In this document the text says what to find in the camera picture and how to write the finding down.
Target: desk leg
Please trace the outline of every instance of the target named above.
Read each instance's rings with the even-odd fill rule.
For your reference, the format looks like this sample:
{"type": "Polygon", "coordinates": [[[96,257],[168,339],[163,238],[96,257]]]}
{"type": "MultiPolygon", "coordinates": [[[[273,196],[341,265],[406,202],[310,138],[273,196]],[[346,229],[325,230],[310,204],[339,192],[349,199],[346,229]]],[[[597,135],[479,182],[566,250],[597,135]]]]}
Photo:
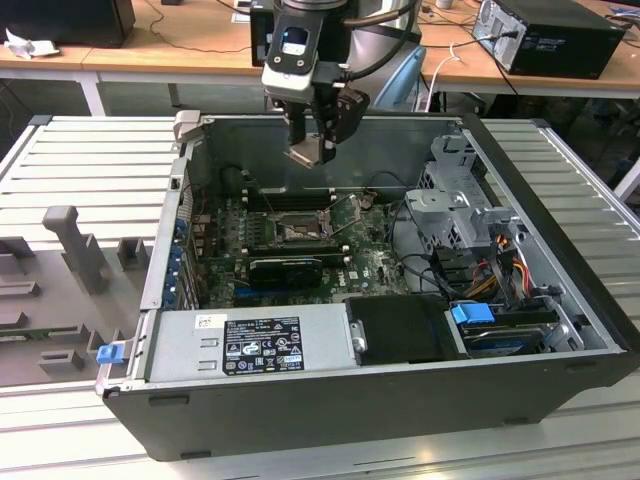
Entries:
{"type": "Polygon", "coordinates": [[[79,72],[76,81],[82,87],[84,98],[93,117],[105,117],[109,115],[109,109],[102,103],[100,89],[98,88],[98,75],[96,72],[79,72]]]}
{"type": "Polygon", "coordinates": [[[180,103],[180,93],[178,92],[178,85],[175,83],[169,83],[167,85],[169,87],[169,98],[171,99],[171,106],[174,108],[180,108],[182,103],[180,103]]]}
{"type": "Polygon", "coordinates": [[[620,183],[613,190],[613,193],[620,197],[620,200],[625,201],[629,198],[629,195],[633,193],[638,184],[640,184],[640,158],[638,158],[635,165],[631,167],[629,173],[620,180],[620,183]]]}

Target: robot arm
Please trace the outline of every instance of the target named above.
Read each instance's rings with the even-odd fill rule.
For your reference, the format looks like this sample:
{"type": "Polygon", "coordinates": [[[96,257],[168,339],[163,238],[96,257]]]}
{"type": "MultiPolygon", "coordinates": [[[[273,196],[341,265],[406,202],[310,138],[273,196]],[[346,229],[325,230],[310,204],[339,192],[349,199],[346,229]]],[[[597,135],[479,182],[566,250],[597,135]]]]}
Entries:
{"type": "Polygon", "coordinates": [[[366,93],[349,87],[378,70],[400,49],[411,30],[417,0],[402,8],[357,18],[357,0],[277,0],[273,43],[262,83],[289,126],[287,155],[307,168],[336,155],[336,145],[355,133],[369,106],[366,93]],[[379,61],[360,72],[348,71],[353,28],[377,25],[409,12],[407,29],[379,61]],[[317,133],[307,134],[305,111],[311,109],[317,133]]]}

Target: blue drive latch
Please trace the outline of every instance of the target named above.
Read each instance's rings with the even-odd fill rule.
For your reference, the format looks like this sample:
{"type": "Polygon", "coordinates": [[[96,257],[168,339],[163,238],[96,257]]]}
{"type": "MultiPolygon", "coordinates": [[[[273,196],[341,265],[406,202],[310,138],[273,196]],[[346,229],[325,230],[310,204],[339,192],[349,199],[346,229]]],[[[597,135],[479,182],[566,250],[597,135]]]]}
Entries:
{"type": "Polygon", "coordinates": [[[124,343],[102,345],[96,355],[96,362],[98,362],[99,365],[124,363],[124,360],[124,343]]]}
{"type": "Polygon", "coordinates": [[[494,323],[491,308],[486,303],[459,303],[451,309],[456,324],[494,323]]]}

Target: power supply label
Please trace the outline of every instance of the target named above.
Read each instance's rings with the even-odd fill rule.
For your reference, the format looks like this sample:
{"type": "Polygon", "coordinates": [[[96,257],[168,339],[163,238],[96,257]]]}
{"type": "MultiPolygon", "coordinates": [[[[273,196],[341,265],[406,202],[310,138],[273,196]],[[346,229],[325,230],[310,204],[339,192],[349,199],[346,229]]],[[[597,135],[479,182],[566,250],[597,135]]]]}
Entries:
{"type": "Polygon", "coordinates": [[[224,324],[227,375],[304,370],[300,318],[228,320],[224,324]]]}

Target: floor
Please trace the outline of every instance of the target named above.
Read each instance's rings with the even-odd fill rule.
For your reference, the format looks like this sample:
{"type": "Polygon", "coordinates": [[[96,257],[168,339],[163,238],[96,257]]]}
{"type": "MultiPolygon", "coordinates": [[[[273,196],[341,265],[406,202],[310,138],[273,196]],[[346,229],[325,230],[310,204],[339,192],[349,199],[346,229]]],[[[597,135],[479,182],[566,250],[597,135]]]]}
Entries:
{"type": "MultiPolygon", "coordinates": [[[[170,105],[166,85],[109,83],[101,85],[101,91],[112,115],[174,115],[177,111],[170,105]]],[[[255,113],[264,108],[260,87],[180,85],[179,92],[184,108],[206,113],[255,113]]],[[[449,111],[473,111],[475,104],[470,99],[456,94],[448,97],[449,111]]],[[[89,114],[80,86],[73,82],[4,80],[0,83],[0,103],[0,158],[34,114],[89,114]]],[[[631,134],[616,138],[594,165],[609,134],[594,120],[591,104],[587,104],[564,135],[604,180],[611,178],[620,158],[637,142],[631,134]]],[[[640,204],[640,196],[633,196],[630,203],[640,204]]]]}

